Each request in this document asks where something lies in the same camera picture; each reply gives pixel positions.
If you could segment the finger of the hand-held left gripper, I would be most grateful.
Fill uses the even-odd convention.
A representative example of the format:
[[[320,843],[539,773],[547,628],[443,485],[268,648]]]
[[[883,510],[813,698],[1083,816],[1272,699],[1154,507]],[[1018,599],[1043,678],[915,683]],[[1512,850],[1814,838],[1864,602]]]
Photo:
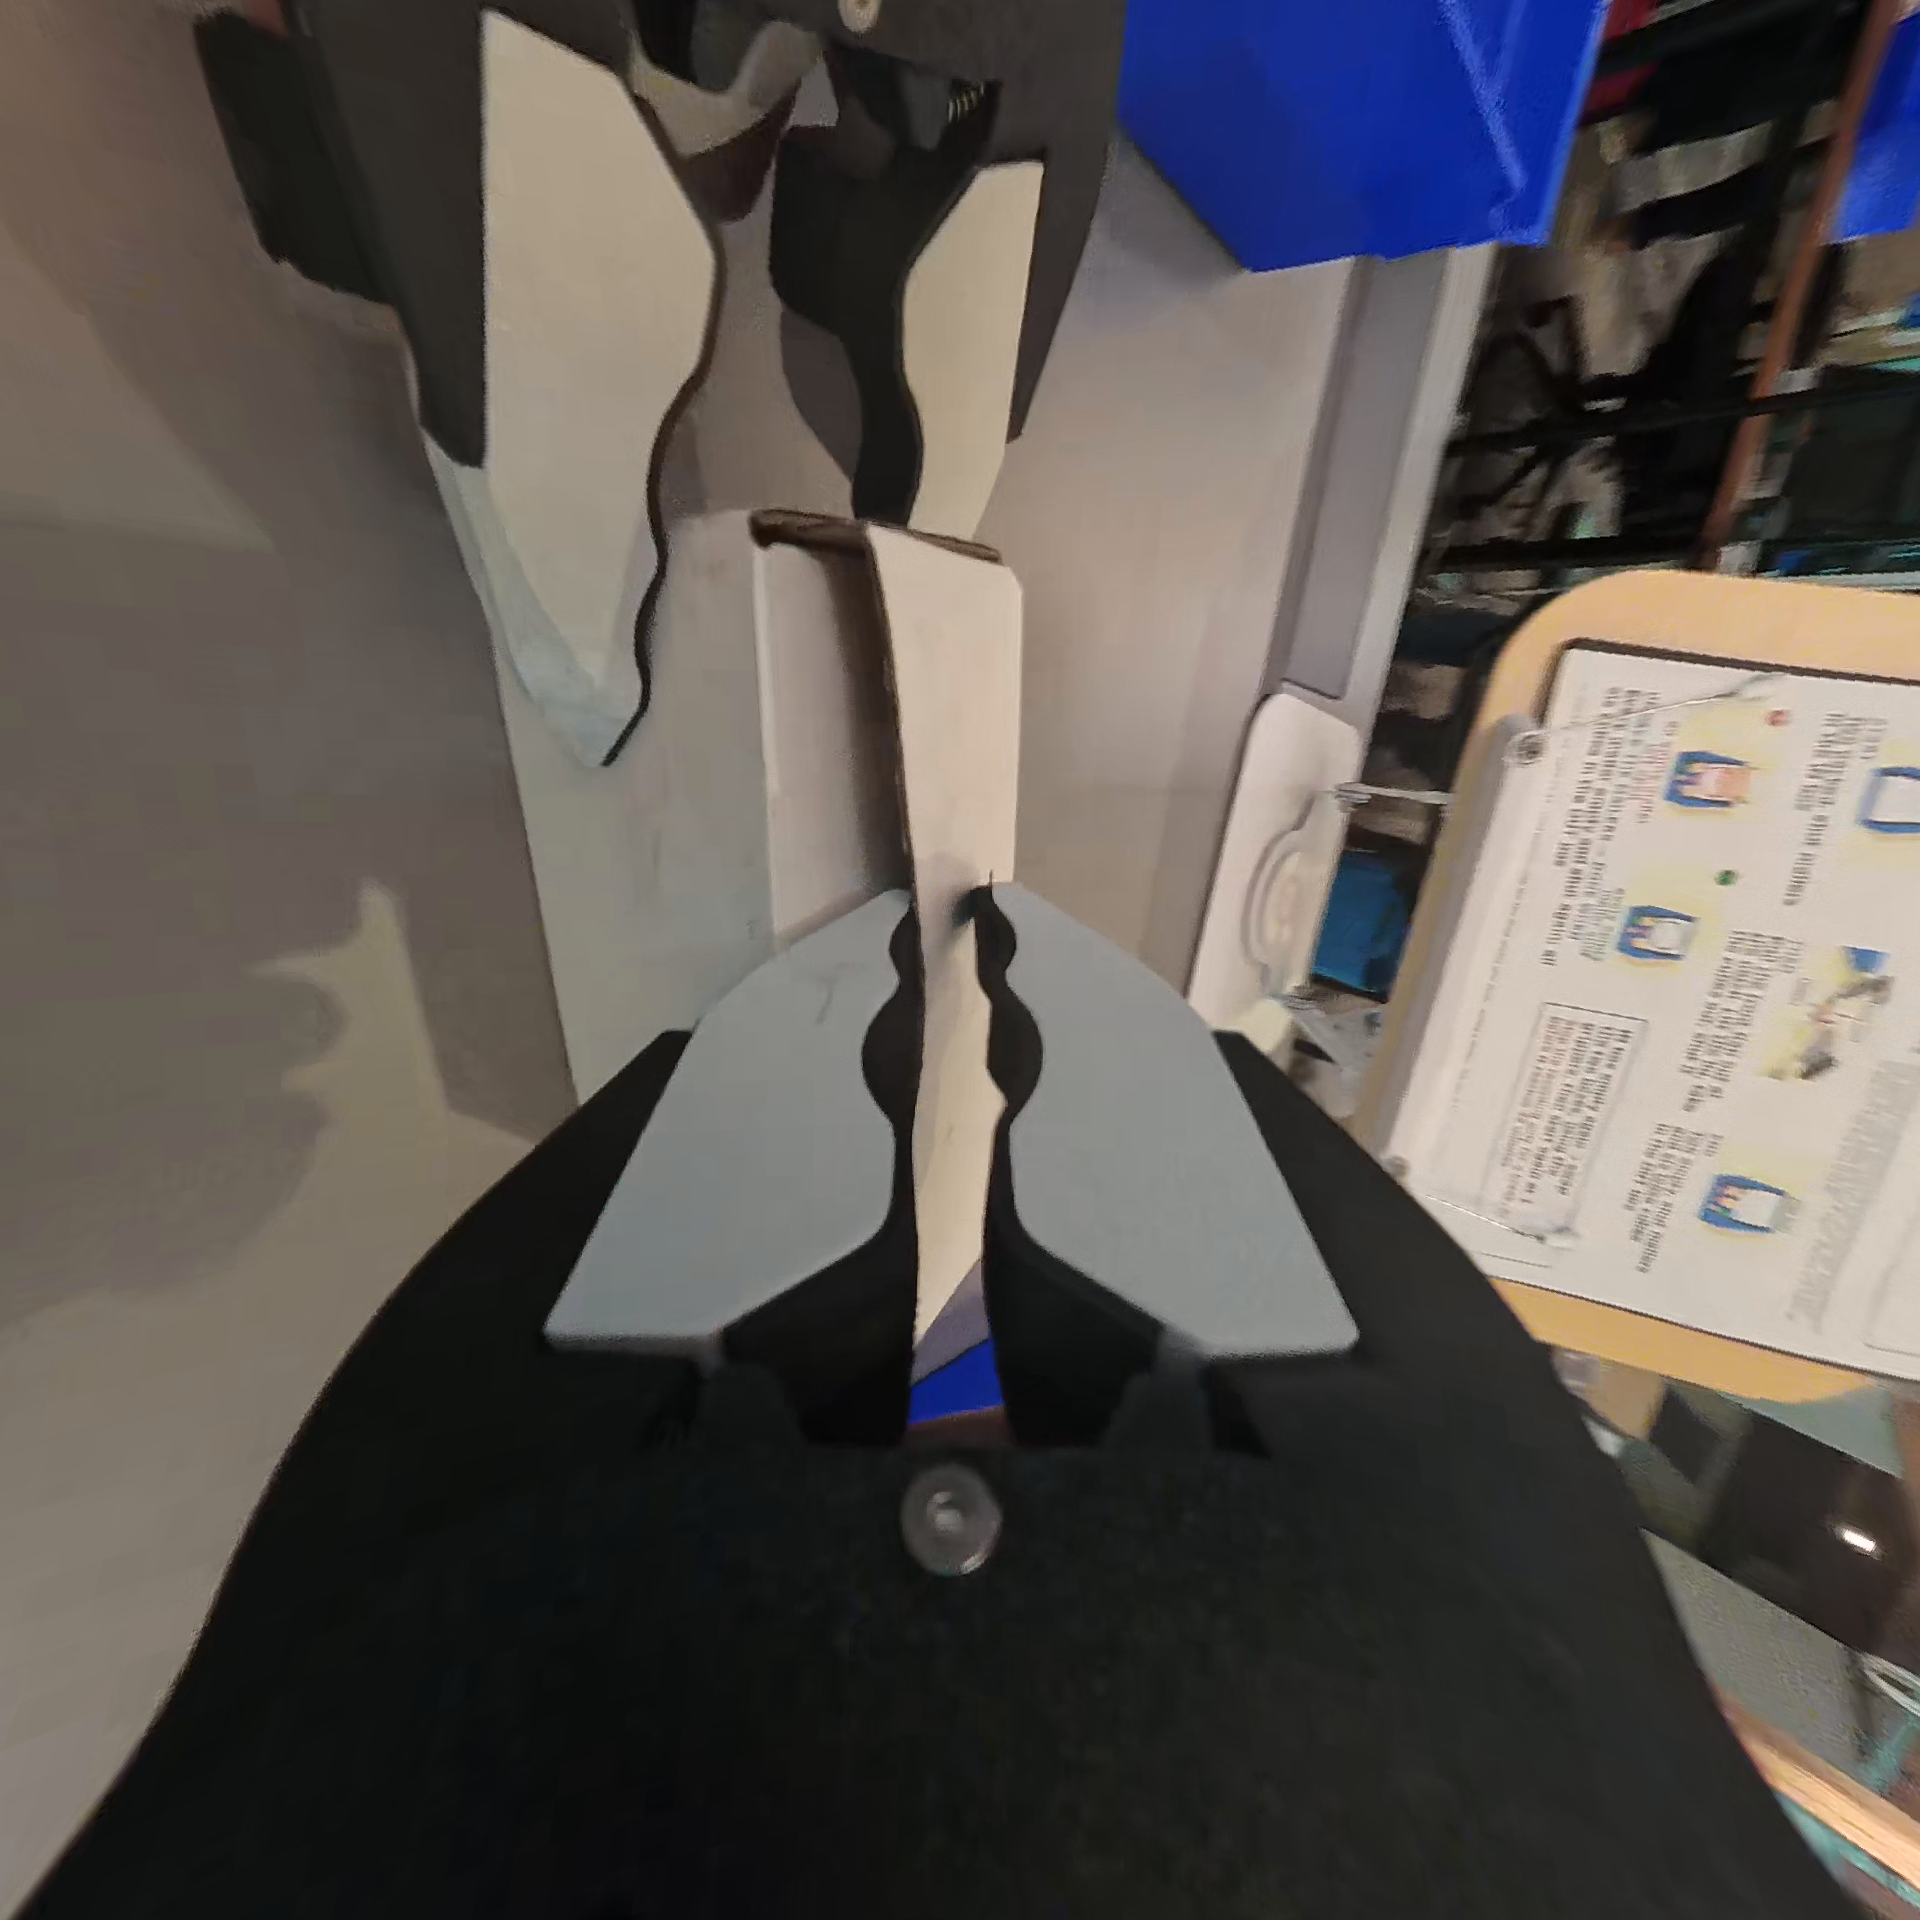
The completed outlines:
[[[974,539],[1018,432],[1048,165],[992,131],[987,88],[837,88],[780,142],[784,370],[856,520]]]
[[[659,471],[713,350],[723,253],[629,84],[482,14],[484,454],[432,448],[497,648],[572,756],[649,699]]]

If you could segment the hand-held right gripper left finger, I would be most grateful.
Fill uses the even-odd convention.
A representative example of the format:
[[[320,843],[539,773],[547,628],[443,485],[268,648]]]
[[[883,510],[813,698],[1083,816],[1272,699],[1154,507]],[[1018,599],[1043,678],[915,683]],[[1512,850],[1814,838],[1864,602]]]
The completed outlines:
[[[554,1348],[761,1368],[809,1438],[901,1438],[918,959],[909,894],[884,892],[693,1027],[544,1322]]]

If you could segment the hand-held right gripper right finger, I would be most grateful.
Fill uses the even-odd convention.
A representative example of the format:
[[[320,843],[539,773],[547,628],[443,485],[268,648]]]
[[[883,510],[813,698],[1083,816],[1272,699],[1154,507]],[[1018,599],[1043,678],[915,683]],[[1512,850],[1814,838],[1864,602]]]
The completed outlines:
[[[1004,1100],[984,1285],[1026,1450],[1088,1450],[1146,1382],[1206,1420],[1238,1368],[1323,1368],[1361,1333],[1214,1029],[1018,883],[972,896]]]

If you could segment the white cardboard box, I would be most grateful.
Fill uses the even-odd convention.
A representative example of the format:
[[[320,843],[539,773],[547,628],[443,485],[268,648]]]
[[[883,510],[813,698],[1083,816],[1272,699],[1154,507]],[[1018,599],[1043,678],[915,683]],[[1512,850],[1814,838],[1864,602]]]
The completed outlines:
[[[774,943],[902,888],[924,1018],[916,1338],[984,1254],[1001,1095],[969,901],[1018,867],[1024,604],[974,543],[756,512],[755,637]]]

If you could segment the white stand base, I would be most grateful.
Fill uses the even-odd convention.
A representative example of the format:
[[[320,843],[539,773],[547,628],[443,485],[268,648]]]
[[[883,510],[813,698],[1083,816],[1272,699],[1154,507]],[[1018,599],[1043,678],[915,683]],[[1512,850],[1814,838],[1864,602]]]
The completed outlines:
[[[1288,1005],[1267,990],[1264,957],[1306,959],[1306,935],[1246,942],[1264,853],[1289,836],[1313,799],[1361,778],[1361,733],[1293,690],[1259,704],[1243,738],[1190,957],[1189,1005],[1216,1031],[1276,1034]]]

